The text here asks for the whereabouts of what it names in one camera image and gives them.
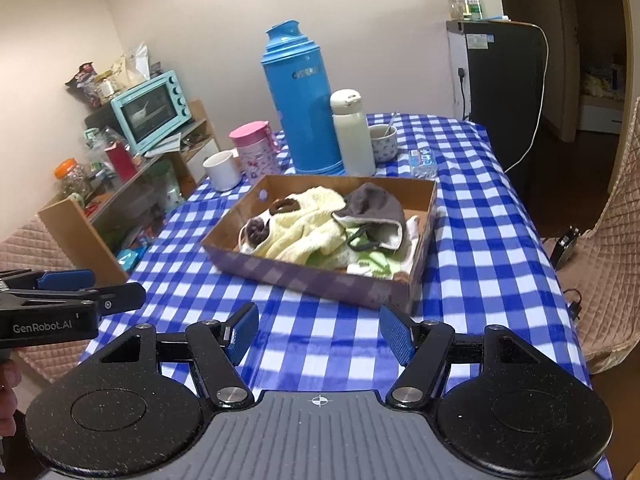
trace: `pink cup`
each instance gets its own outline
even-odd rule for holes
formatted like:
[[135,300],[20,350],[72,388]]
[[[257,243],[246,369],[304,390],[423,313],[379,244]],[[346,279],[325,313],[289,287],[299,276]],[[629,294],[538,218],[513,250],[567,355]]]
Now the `pink cup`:
[[268,121],[255,121],[240,126],[229,137],[238,149],[242,170],[252,185],[263,175],[282,173],[276,158],[280,146]]

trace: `white mug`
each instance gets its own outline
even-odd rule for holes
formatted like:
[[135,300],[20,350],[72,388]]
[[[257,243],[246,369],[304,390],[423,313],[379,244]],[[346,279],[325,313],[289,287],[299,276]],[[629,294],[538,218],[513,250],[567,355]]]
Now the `white mug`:
[[234,161],[233,152],[218,152],[202,163],[216,191],[228,191],[238,185],[242,175]]

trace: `blue gripper pad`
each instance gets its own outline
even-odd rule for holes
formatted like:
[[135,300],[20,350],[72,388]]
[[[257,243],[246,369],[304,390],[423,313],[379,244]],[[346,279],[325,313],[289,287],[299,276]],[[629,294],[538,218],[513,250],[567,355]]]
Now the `blue gripper pad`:
[[238,366],[258,333],[258,307],[254,304],[233,327],[231,343],[225,348],[226,356],[233,366]]
[[95,275],[89,269],[45,272],[37,283],[40,290],[80,290],[94,286]]
[[380,307],[380,332],[400,365],[407,366],[415,354],[411,331],[386,305]]

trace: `glass jar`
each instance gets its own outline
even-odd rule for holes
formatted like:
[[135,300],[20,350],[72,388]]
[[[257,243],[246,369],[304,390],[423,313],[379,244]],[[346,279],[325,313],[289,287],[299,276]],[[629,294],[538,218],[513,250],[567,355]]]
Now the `glass jar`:
[[64,196],[78,193],[83,199],[91,195],[91,186],[82,166],[74,158],[68,158],[62,162],[54,171],[60,191]]

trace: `blue packaging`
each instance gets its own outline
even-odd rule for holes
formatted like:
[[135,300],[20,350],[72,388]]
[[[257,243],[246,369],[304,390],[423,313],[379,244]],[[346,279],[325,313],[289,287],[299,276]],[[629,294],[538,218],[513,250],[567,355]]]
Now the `blue packaging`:
[[342,173],[320,47],[300,33],[295,20],[276,25],[267,34],[262,67],[296,173]]
[[409,166],[414,178],[434,180],[438,176],[438,163],[431,148],[409,150]]

